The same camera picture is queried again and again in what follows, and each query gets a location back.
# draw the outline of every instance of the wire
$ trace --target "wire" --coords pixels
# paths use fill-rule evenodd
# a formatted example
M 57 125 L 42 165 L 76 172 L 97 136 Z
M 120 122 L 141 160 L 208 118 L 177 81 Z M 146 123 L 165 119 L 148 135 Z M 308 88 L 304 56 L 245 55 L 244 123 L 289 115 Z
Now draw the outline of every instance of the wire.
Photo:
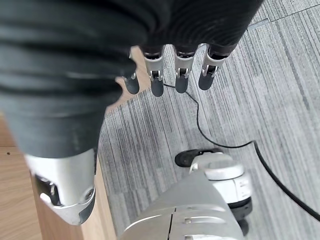
M 175 89 L 176 87 L 175 86 L 172 86 L 172 85 L 169 85 L 169 84 L 166 84 L 164 83 L 163 84 L 164 86 L 166 87 L 169 87 L 169 88 L 173 88 Z M 251 141 L 248 141 L 247 143 L 245 144 L 242 144 L 242 145 L 239 145 L 239 146 L 227 146 L 227 145 L 222 145 L 222 144 L 219 144 L 213 140 L 211 140 L 210 138 L 208 138 L 204 132 L 202 131 L 201 127 L 200 127 L 200 124 L 199 124 L 199 108 L 200 108 L 200 105 L 199 105 L 199 102 L 189 93 L 189 92 L 185 92 L 195 103 L 196 103 L 196 125 L 197 125 L 197 128 L 199 130 L 199 132 L 201 133 L 201 135 L 206 139 L 208 140 L 210 143 L 214 144 L 214 145 L 217 145 L 221 148 L 227 148 L 227 149 L 239 149 L 239 148 L 243 148 L 245 146 L 248 146 L 250 144 L 253 144 L 254 145 L 254 149 L 255 149 L 255 152 L 261 162 L 261 164 L 263 165 L 264 169 L 267 171 L 267 173 L 270 175 L 270 177 L 273 179 L 273 181 L 278 185 L 278 187 L 289 197 L 291 198 L 296 204 L 298 204 L 303 210 L 305 210 L 308 214 L 310 214 L 312 217 L 314 217 L 316 220 L 318 220 L 320 222 L 320 214 L 317 213 L 315 210 L 313 210 L 311 207 L 309 207 L 307 204 L 305 204 L 301 199 L 299 199 L 295 194 L 293 194 L 280 180 L 279 178 L 274 174 L 274 172 L 270 169 L 270 167 L 268 166 L 268 164 L 266 163 L 264 157 L 262 156 L 261 152 L 260 152 L 260 149 L 259 149 L 259 146 L 258 146 L 258 143 L 256 140 L 251 140 Z

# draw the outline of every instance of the black fingertip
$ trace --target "black fingertip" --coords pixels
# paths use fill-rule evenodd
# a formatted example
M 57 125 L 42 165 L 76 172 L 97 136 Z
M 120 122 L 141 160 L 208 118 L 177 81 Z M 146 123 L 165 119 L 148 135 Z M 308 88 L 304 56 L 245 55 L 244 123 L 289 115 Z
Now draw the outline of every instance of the black fingertip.
M 199 88 L 201 90 L 208 90 L 212 83 L 214 82 L 214 78 L 211 77 L 211 74 L 207 74 L 206 76 L 203 76 L 202 74 L 200 75 L 199 77 L 199 82 L 198 82 L 198 85 L 199 85 Z
M 178 93 L 183 94 L 187 91 L 189 78 L 184 76 L 175 78 L 175 89 Z
M 134 79 L 132 79 L 131 77 L 127 78 L 127 80 L 124 81 L 124 83 L 129 93 L 135 95 L 139 92 L 140 86 L 137 76 L 135 76 Z
M 159 81 L 156 77 L 151 81 L 151 91 L 156 97 L 161 97 L 164 94 L 164 81 Z

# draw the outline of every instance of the white robot shell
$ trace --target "white robot shell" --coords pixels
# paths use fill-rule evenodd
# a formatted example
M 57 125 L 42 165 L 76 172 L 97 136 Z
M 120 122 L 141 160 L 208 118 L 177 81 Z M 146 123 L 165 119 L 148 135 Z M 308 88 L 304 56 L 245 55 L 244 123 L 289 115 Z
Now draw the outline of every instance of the white robot shell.
M 252 181 L 242 164 L 222 152 L 204 152 L 192 161 L 190 172 L 203 170 L 227 204 L 249 199 Z

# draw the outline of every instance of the gray carpet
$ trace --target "gray carpet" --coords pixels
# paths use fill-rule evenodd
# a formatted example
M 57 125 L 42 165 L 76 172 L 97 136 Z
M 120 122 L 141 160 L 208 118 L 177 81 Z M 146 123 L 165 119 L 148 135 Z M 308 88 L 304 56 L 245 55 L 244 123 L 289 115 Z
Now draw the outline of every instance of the gray carpet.
M 257 139 L 279 178 L 320 211 L 320 0 L 269 0 L 218 72 L 212 88 L 197 86 L 204 48 L 188 91 L 200 101 L 200 125 L 220 143 Z M 175 79 L 167 47 L 165 82 Z M 177 153 L 212 148 L 198 132 L 196 105 L 166 88 L 148 90 L 106 115 L 99 159 L 116 232 L 186 174 Z M 315 240 L 320 223 L 293 203 L 262 168 L 252 146 L 225 150 L 243 163 L 254 185 L 248 240 Z

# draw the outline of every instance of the robotic hand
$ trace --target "robotic hand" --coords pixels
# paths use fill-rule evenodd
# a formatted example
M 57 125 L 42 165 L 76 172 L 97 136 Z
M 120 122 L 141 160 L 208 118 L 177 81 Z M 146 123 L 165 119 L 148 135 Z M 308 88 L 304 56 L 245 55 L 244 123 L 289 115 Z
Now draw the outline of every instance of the robotic hand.
M 140 46 L 159 97 L 164 45 L 175 48 L 175 85 L 183 93 L 195 52 L 206 44 L 198 85 L 207 90 L 261 3 L 1 0 L 0 108 L 47 206 L 73 225 L 90 216 L 101 124 L 122 94 L 115 77 L 124 76 L 131 93 L 139 90 L 132 46 Z

